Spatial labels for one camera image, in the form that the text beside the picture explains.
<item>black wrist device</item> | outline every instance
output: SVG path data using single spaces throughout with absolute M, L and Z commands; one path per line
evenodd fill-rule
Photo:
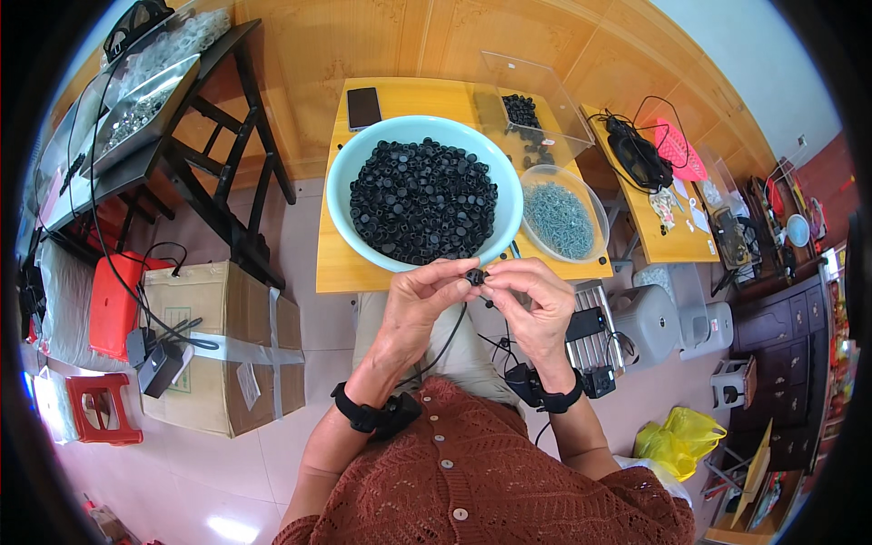
M 421 405 L 406 392 L 390 396 L 381 409 L 356 405 L 345 395 L 345 382 L 337 384 L 330 396 L 336 399 L 339 412 L 351 422 L 351 429 L 361 433 L 374 431 L 371 440 L 375 441 L 393 437 L 421 414 Z
M 576 368 L 572 368 L 572 372 L 576 375 L 576 386 L 570 393 L 545 392 L 539 373 L 525 364 L 516 365 L 506 372 L 506 384 L 524 400 L 524 403 L 538 412 L 561 414 L 578 401 L 584 392 L 584 377 Z

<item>yellow table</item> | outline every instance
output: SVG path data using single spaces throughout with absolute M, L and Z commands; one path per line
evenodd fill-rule
M 466 126 L 480 130 L 478 116 L 473 105 L 473 84 L 462 81 L 429 78 L 349 78 L 345 80 L 339 108 L 336 114 L 336 124 L 333 126 L 333 137 L 330 140 L 330 158 L 327 161 L 327 171 L 336 159 L 337 146 L 344 145 L 355 133 L 348 130 L 348 110 L 345 104 L 345 92 L 359 87 L 375 87 L 378 90 L 378 103 L 381 106 L 382 119 L 395 118 L 402 115 L 434 115 L 459 121 Z M 542 116 L 540 109 L 547 108 L 544 104 L 536 105 L 536 112 Z M 581 177 L 575 162 L 570 162 L 566 168 Z M 523 230 L 514 238 L 518 249 L 524 257 L 540 257 L 560 278 L 564 280 L 582 280 L 612 276 L 609 257 L 605 263 L 599 262 L 576 265 L 561 262 L 545 256 L 527 238 Z M 387 290 L 393 273 L 366 261 L 342 238 L 330 219 L 327 210 L 326 195 L 321 201 L 321 225 L 318 230 L 318 258 L 315 292 L 338 293 L 357 291 Z
M 591 106 L 582 105 L 582 109 L 584 110 L 585 118 L 600 112 L 598 108 Z M 621 167 L 617 157 L 611 151 L 611 146 L 609 146 L 608 142 L 609 132 L 605 130 L 605 123 L 597 119 L 592 119 L 588 123 L 596 136 L 596 144 L 603 150 L 609 163 L 629 179 L 630 175 Z M 621 176 L 616 175 L 615 177 L 621 185 L 623 197 L 633 216 L 633 221 L 636 223 L 638 240 L 642 243 L 645 260 L 649 264 L 720 261 L 712 235 L 698 228 L 693 223 L 691 205 L 687 199 L 678 194 L 678 192 L 675 192 L 676 198 L 681 203 L 681 206 L 685 208 L 685 211 L 682 212 L 678 208 L 672 209 L 675 215 L 675 227 L 668 231 L 666 235 L 663 235 L 660 232 L 660 225 L 662 223 L 660 216 L 654 212 L 654 208 L 648 202 L 648 195 L 643 194 Z M 687 187 L 688 195 L 693 196 L 693 185 L 690 182 L 686 182 L 685 187 Z M 700 203 L 697 203 L 697 209 L 702 210 Z M 693 225 L 694 230 L 692 232 L 687 226 L 687 220 L 690 220 L 691 225 Z M 624 260 L 629 257 L 629 251 L 635 245 L 636 237 L 634 236 L 628 247 L 628 253 L 624 254 Z M 621 264 L 625 263 L 615 262 L 616 268 L 620 267 Z

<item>yellow plastic bag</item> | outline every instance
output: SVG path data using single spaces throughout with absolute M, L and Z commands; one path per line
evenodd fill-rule
M 707 414 L 673 407 L 663 426 L 649 422 L 636 434 L 633 457 L 651 458 L 679 481 L 687 480 L 725 436 L 726 429 Z

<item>packing tape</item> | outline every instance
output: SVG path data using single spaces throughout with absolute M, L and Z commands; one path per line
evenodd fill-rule
M 270 346 L 261 346 L 259 344 L 247 343 L 232 337 L 212 335 L 210 333 L 199 333 L 197 331 L 192 331 L 189 336 L 193 339 L 212 341 L 218 345 L 218 350 L 206 350 L 195 346 L 195 356 L 240 363 L 250 362 L 255 365 L 272 365 L 273 418 L 281 420 L 284 418 L 284 414 L 282 412 L 282 376 L 279 365 L 305 364 L 306 360 L 303 356 L 302 350 L 278 348 L 278 320 L 276 317 L 276 302 L 278 301 L 278 295 L 278 290 L 276 288 L 269 289 Z

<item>khaki pants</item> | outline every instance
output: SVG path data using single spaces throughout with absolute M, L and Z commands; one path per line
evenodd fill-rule
M 354 344 L 352 368 L 357 368 L 375 341 L 385 316 L 386 305 L 386 291 L 358 294 L 358 338 Z M 427 345 L 422 361 L 407 371 L 404 379 L 415 375 L 418 369 L 427 367 L 439 355 L 451 336 L 454 325 L 457 324 L 461 308 L 462 303 L 457 303 L 439 315 L 436 323 L 433 324 L 433 333 L 430 334 L 430 343 Z M 521 398 L 497 374 L 482 342 L 475 332 L 473 321 L 467 311 L 457 328 L 457 332 L 454 333 L 454 338 L 448 345 L 448 349 L 442 354 L 439 362 L 430 371 L 424 373 L 424 378 L 431 376 L 447 378 L 467 393 L 497 403 L 514 405 L 523 414 Z M 420 382 L 413 380 L 400 387 L 399 392 L 413 392 L 419 387 Z

